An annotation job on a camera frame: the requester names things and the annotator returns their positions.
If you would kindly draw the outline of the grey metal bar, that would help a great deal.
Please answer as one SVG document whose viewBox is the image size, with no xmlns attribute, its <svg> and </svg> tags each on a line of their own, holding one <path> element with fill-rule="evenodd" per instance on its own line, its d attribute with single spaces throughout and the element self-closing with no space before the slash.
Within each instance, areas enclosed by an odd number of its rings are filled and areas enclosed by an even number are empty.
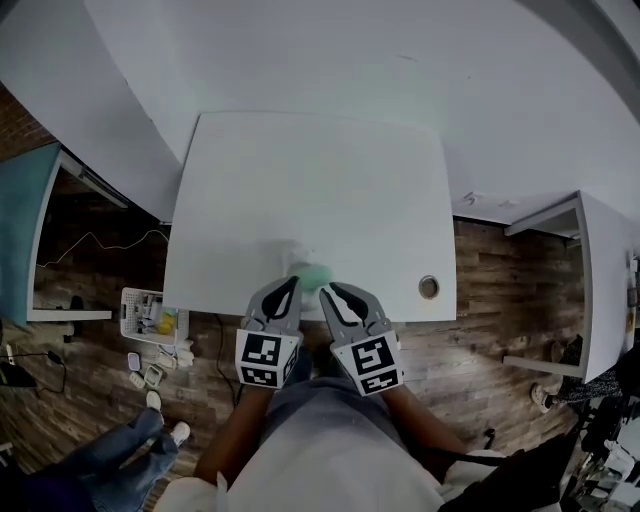
<svg viewBox="0 0 640 512">
<path fill-rule="evenodd" d="M 97 192 L 117 207 L 121 209 L 129 208 L 130 201 L 126 197 L 87 167 L 82 166 L 78 172 L 73 172 L 73 175 L 84 185 L 88 186 L 91 190 Z"/>
</svg>

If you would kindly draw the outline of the black equipment stand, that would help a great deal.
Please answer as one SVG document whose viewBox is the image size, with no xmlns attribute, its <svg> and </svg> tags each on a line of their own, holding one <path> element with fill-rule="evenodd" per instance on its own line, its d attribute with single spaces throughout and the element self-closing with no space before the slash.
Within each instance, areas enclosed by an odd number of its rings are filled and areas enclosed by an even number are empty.
<svg viewBox="0 0 640 512">
<path fill-rule="evenodd" d="M 613 367 L 621 394 L 604 397 L 581 448 L 588 458 L 565 491 L 567 512 L 640 512 L 640 346 Z"/>
</svg>

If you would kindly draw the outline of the person's left forearm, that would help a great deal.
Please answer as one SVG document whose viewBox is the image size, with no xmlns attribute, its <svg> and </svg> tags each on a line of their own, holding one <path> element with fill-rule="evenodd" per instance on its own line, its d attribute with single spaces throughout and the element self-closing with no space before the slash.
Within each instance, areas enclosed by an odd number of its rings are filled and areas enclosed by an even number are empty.
<svg viewBox="0 0 640 512">
<path fill-rule="evenodd" d="M 231 486 L 255 454 L 274 390 L 249 387 L 198 460 L 193 476 L 214 486 L 221 474 Z"/>
</svg>

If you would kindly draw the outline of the person's right forearm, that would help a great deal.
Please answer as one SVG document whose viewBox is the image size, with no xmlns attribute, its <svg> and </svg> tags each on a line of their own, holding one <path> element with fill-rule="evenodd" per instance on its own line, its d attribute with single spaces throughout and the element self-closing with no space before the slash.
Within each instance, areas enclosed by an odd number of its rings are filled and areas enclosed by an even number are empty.
<svg viewBox="0 0 640 512">
<path fill-rule="evenodd" d="M 415 458 L 432 465 L 447 461 L 445 453 L 464 455 L 466 445 L 405 386 L 381 393 L 399 432 L 408 439 Z"/>
</svg>

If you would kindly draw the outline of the black bag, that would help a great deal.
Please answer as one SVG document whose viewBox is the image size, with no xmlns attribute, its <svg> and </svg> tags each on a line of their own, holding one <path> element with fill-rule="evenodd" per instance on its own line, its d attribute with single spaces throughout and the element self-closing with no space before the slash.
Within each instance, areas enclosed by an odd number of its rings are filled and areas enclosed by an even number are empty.
<svg viewBox="0 0 640 512">
<path fill-rule="evenodd" d="M 561 501 L 561 480 L 582 429 L 578 422 L 531 450 L 509 457 L 445 453 L 457 463 L 488 467 L 490 472 L 468 484 L 438 512 L 543 512 Z"/>
</svg>

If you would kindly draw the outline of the white side desk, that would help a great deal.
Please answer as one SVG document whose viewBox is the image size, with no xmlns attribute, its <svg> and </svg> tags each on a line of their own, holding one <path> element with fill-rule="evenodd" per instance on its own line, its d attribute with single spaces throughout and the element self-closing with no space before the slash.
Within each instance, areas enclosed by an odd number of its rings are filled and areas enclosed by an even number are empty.
<svg viewBox="0 0 640 512">
<path fill-rule="evenodd" d="M 502 363 L 588 383 L 614 366 L 633 338 L 633 331 L 627 327 L 628 289 L 635 284 L 629 223 L 616 210 L 577 191 L 560 203 L 514 222 L 504 234 L 514 236 L 527 230 L 564 237 L 573 234 L 573 240 L 580 244 L 584 282 L 580 361 L 569 365 L 505 356 Z"/>
</svg>

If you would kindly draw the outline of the white plastic basket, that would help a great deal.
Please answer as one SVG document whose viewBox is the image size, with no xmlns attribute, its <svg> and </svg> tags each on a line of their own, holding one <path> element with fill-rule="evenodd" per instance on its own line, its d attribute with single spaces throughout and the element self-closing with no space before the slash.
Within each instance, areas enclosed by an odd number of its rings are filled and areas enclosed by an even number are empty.
<svg viewBox="0 0 640 512">
<path fill-rule="evenodd" d="M 178 341 L 188 339 L 188 310 L 174 308 L 177 319 L 174 323 L 173 336 L 163 336 L 156 332 L 162 307 L 171 308 L 164 304 L 161 292 L 125 287 L 121 292 L 121 335 L 128 339 L 165 347 L 175 346 Z"/>
</svg>

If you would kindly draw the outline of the green soap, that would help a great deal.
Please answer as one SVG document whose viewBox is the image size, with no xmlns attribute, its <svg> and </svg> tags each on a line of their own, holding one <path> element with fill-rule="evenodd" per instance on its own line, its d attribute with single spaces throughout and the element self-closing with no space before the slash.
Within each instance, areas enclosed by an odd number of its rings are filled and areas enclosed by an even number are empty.
<svg viewBox="0 0 640 512">
<path fill-rule="evenodd" d="M 313 294 L 319 288 L 328 285 L 333 279 L 331 269 L 317 263 L 292 265 L 288 270 L 288 275 L 299 279 L 301 290 L 306 294 Z"/>
</svg>

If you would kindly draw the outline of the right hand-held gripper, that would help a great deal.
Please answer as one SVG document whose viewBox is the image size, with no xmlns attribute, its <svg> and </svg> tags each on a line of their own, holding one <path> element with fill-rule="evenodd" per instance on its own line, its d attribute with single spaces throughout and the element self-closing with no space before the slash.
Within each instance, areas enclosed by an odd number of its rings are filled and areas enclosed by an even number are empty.
<svg viewBox="0 0 640 512">
<path fill-rule="evenodd" d="M 319 292 L 333 343 L 332 355 L 351 378 L 361 396 L 371 396 L 404 382 L 399 340 L 381 303 L 372 293 L 348 283 L 331 283 L 330 288 L 359 318 L 347 321 L 328 291 Z"/>
</svg>

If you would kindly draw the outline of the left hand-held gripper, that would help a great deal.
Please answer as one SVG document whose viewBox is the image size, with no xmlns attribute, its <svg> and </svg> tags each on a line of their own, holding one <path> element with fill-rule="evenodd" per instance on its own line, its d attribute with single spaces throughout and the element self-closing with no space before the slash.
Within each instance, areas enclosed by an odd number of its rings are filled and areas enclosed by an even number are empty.
<svg viewBox="0 0 640 512">
<path fill-rule="evenodd" d="M 249 300 L 236 331 L 235 365 L 242 384 L 281 389 L 302 342 L 302 285 L 298 276 L 279 278 Z"/>
</svg>

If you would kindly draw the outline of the teal table with white frame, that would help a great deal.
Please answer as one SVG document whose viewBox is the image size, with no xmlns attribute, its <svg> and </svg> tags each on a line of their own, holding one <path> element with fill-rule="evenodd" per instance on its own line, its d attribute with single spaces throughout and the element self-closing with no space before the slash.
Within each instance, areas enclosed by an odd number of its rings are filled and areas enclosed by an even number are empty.
<svg viewBox="0 0 640 512">
<path fill-rule="evenodd" d="M 40 236 L 55 179 L 74 161 L 51 143 L 0 162 L 0 316 L 29 322 L 109 320 L 109 310 L 38 309 L 34 304 Z"/>
</svg>

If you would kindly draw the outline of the person's white shirt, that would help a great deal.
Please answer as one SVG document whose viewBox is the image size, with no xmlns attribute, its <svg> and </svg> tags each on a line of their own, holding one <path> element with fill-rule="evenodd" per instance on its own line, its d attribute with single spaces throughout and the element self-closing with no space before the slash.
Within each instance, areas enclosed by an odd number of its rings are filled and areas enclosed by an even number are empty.
<svg viewBox="0 0 640 512">
<path fill-rule="evenodd" d="M 268 418 L 235 481 L 176 479 L 154 512 L 437 512 L 492 471 L 457 461 L 438 482 L 408 453 L 384 405 L 336 379 L 282 390 Z"/>
</svg>

